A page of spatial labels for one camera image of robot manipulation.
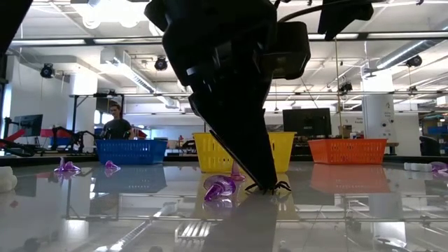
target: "black monitor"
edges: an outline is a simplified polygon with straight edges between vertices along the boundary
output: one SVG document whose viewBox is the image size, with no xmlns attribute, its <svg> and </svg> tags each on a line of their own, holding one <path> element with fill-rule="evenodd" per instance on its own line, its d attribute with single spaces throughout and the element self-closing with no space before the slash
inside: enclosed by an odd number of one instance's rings
<svg viewBox="0 0 448 252">
<path fill-rule="evenodd" d="M 307 108 L 283 110 L 285 132 L 297 132 L 299 136 L 331 135 L 329 108 Z"/>
<path fill-rule="evenodd" d="M 15 132 L 20 129 L 25 131 L 22 137 L 39 137 L 42 130 L 43 115 L 22 115 L 14 117 Z"/>
</svg>

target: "purple plastic object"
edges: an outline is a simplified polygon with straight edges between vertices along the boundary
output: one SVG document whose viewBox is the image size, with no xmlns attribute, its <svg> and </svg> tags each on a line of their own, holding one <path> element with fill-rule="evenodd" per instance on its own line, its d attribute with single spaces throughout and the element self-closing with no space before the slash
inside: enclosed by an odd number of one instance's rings
<svg viewBox="0 0 448 252">
<path fill-rule="evenodd" d="M 243 181 L 244 179 L 246 179 L 245 175 L 241 175 L 239 173 L 239 165 L 235 161 L 233 161 L 232 164 L 232 172 L 230 173 L 230 178 L 234 181 Z"/>
<path fill-rule="evenodd" d="M 104 171 L 104 173 L 105 173 L 106 177 L 110 177 L 110 176 L 112 176 L 112 174 L 114 174 L 120 170 L 121 170 L 121 168 L 118 165 L 114 164 L 112 161 L 109 160 L 106 162 L 106 170 Z"/>
<path fill-rule="evenodd" d="M 55 175 L 61 186 L 64 182 L 64 179 L 71 179 L 80 172 L 81 169 L 79 167 L 76 167 L 73 162 L 66 163 L 63 157 L 61 157 L 59 167 L 55 169 Z"/>
<path fill-rule="evenodd" d="M 76 167 L 72 161 L 65 162 L 64 158 L 61 157 L 61 161 L 59 163 L 59 167 L 55 169 L 55 172 L 80 172 L 81 168 Z"/>
<path fill-rule="evenodd" d="M 220 196 L 228 196 L 237 189 L 235 182 L 227 176 L 210 176 L 204 182 L 204 188 L 207 193 L 204 196 L 205 201 L 214 200 Z"/>
<path fill-rule="evenodd" d="M 437 173 L 447 173 L 448 172 L 448 165 L 443 162 L 432 162 L 430 165 L 433 167 L 433 172 Z"/>
</svg>

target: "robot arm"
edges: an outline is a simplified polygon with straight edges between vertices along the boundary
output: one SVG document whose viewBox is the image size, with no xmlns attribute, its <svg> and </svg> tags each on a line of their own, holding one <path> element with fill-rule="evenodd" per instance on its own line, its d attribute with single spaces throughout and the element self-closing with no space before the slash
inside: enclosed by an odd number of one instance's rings
<svg viewBox="0 0 448 252">
<path fill-rule="evenodd" d="M 259 189 L 273 190 L 285 183 L 277 184 L 263 104 L 273 78 L 301 77 L 311 57 L 306 24 L 286 21 L 322 10 L 318 32 L 333 40 L 355 19 L 369 20 L 372 2 L 323 0 L 279 22 L 279 0 L 152 0 L 145 15 L 164 31 L 193 111 Z"/>
</svg>

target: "man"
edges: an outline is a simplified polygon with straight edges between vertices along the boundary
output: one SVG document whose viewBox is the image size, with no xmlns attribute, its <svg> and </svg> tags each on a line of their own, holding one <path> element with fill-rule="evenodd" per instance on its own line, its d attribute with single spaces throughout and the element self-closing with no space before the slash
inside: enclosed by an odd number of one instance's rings
<svg viewBox="0 0 448 252">
<path fill-rule="evenodd" d="M 110 107 L 113 120 L 105 124 L 101 135 L 107 139 L 133 139 L 135 137 L 131 125 L 125 119 L 120 117 L 121 106 L 114 104 Z"/>
</svg>

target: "glass surface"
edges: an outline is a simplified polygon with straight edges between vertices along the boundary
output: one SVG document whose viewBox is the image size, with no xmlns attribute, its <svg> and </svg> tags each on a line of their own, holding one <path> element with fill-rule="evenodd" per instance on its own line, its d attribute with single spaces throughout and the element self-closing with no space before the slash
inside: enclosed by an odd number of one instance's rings
<svg viewBox="0 0 448 252">
<path fill-rule="evenodd" d="M 0 194 L 0 251 L 446 251 L 448 177 L 402 164 L 292 162 L 292 192 L 247 193 L 204 203 L 196 162 L 78 163 L 17 168 Z M 38 245 L 38 250 L 25 250 Z"/>
</svg>

